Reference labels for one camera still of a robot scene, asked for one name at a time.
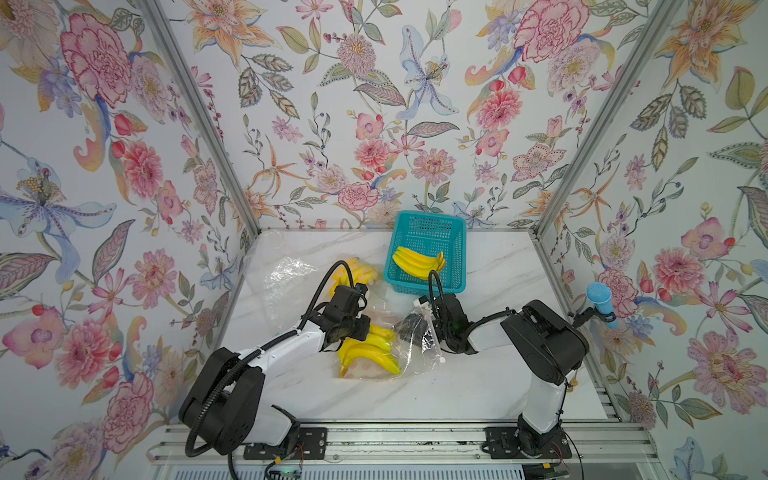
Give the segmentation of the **pink dotted zip bag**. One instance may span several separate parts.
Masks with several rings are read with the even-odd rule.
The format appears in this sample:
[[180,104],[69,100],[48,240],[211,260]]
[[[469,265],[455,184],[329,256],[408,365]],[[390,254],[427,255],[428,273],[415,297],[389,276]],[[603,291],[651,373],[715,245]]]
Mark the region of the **pink dotted zip bag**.
[[[388,310],[373,310],[369,317],[371,324],[379,327],[393,330],[395,325],[410,313],[415,313],[414,307],[407,313],[396,313]],[[338,377],[346,380],[370,380],[370,381],[389,381],[395,379],[409,379],[417,375],[427,374],[436,370],[445,363],[445,357],[440,349],[436,351],[426,350],[413,346],[408,342],[400,340],[397,336],[392,354],[398,360],[401,368],[400,375],[393,375],[386,372],[375,363],[365,359],[358,359],[353,362],[349,371],[344,377],[340,376],[340,361],[338,358]]]

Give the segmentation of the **clear zip-top bag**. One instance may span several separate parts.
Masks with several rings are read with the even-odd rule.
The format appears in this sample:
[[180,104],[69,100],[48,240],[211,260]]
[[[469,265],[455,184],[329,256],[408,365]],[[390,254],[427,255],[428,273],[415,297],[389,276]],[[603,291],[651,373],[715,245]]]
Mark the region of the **clear zip-top bag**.
[[321,244],[324,232],[268,231],[247,256],[246,282],[254,312],[270,335],[299,324],[301,315],[333,262]]

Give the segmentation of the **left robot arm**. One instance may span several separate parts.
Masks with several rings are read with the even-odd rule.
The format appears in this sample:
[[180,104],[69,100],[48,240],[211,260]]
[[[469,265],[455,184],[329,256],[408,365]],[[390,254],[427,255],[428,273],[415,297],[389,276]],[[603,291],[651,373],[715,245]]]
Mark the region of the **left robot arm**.
[[215,350],[205,362],[179,411],[189,428],[184,454],[211,450],[232,455],[243,444],[267,448],[277,458],[293,454],[301,424],[277,405],[260,407],[268,381],[299,361],[347,339],[363,341],[371,320],[363,313],[367,287],[354,281],[348,262],[326,272],[299,324],[252,349]]

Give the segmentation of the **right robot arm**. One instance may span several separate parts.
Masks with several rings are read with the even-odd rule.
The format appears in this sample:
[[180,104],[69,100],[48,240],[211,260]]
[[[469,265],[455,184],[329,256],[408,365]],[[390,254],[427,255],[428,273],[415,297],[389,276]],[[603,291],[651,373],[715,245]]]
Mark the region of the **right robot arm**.
[[444,292],[434,270],[427,275],[427,288],[419,302],[431,309],[437,346],[457,355],[512,346],[530,372],[526,404],[515,425],[487,427],[481,450],[496,460],[574,455],[562,415],[571,379],[589,352],[585,337],[540,300],[470,321],[456,295]]

